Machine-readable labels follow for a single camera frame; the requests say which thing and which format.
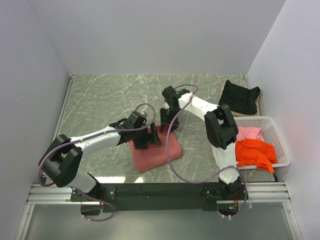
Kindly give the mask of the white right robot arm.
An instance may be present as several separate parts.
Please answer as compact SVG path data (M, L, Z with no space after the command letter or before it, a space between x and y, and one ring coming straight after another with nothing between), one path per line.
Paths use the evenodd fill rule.
M230 200L237 194L237 187L241 185L241 177L237 170L236 140L239 133L230 107L226 104L209 103L187 89L176 90L172 86L162 91L166 107L160 109L160 130L168 127L165 150L169 166L174 172L169 156L169 136L179 126L178 116L184 110L192 113L204 121L206 136L211 144L218 176L219 193L222 198Z

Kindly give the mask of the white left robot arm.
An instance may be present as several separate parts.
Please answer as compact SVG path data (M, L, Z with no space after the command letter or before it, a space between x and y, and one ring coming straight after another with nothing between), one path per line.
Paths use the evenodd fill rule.
M156 125L147 123L144 114L133 111L129 117L87 135L57 136L40 160L39 171L57 187L77 189L88 201L94 201L102 194L102 187L93 175L79 169L82 158L102 148L130 141L138 150L146 150L150 144L161 145Z

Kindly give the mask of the dusty red polo shirt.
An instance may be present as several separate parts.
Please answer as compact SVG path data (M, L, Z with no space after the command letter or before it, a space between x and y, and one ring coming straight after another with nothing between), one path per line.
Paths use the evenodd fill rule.
M160 125L156 126L156 131L161 141L160 145L150 144L148 146L148 149L135 149L134 142L132 140L128 143L130 146L134 165L139 173L144 173L148 170L168 163L166 153L166 140L169 127L165 126L162 132L160 132L160 128ZM174 131L171 132L168 139L168 153L170 160L173 161L181 158L183 152L182 147L177 140L176 133Z

